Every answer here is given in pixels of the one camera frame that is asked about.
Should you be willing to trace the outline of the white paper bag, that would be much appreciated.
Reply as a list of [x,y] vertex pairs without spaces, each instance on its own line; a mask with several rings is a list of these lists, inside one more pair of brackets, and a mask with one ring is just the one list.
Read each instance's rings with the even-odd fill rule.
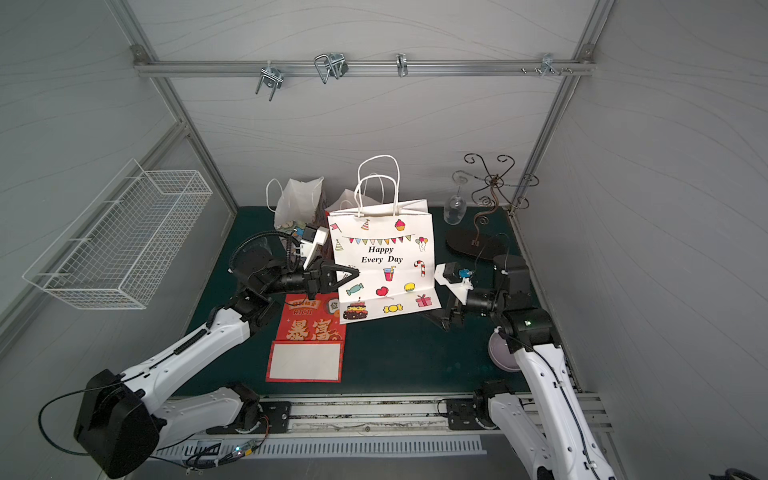
[[427,202],[400,198],[401,172],[357,172],[355,194],[378,178],[394,187],[389,203],[349,208],[327,215],[334,262],[357,268],[360,275],[337,290],[340,322],[352,324],[441,307],[434,279],[433,216]]

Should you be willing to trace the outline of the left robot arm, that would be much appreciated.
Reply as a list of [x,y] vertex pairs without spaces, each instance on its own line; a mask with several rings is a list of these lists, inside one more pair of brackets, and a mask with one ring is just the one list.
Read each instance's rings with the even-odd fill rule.
[[236,382],[208,394],[173,399],[188,380],[227,351],[258,333],[276,310],[282,294],[338,290],[359,277],[358,269],[325,260],[320,254],[329,233],[319,228],[310,239],[278,232],[284,254],[273,255],[268,239],[256,234],[231,255],[228,271],[237,281],[234,295],[212,310],[208,320],[149,359],[121,373],[105,369],[80,390],[73,437],[110,479],[140,467],[157,450],[210,428],[249,434],[267,427],[260,397]]

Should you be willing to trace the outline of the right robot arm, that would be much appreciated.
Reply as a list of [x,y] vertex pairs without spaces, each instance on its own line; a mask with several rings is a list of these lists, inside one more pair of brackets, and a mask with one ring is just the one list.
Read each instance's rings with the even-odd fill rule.
[[534,302],[526,262],[498,255],[493,273],[493,286],[480,288],[473,272],[458,263],[437,265],[435,281],[449,290],[454,304],[435,321],[448,328],[468,314],[489,318],[523,374],[540,420],[530,418],[504,382],[493,381],[474,395],[477,423],[504,434],[532,479],[615,478],[577,398],[552,317]]

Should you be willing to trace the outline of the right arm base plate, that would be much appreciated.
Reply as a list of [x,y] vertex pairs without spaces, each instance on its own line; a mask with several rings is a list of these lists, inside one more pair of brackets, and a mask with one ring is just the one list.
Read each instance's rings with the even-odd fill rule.
[[452,431],[497,430],[490,418],[488,401],[484,397],[448,398],[440,402],[442,415]]

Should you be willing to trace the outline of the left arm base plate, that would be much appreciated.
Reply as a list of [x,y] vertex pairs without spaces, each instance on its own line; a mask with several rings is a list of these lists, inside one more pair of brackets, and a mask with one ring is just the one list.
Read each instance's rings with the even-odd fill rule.
[[235,420],[206,430],[208,435],[282,434],[288,430],[292,404],[288,401],[247,401]]

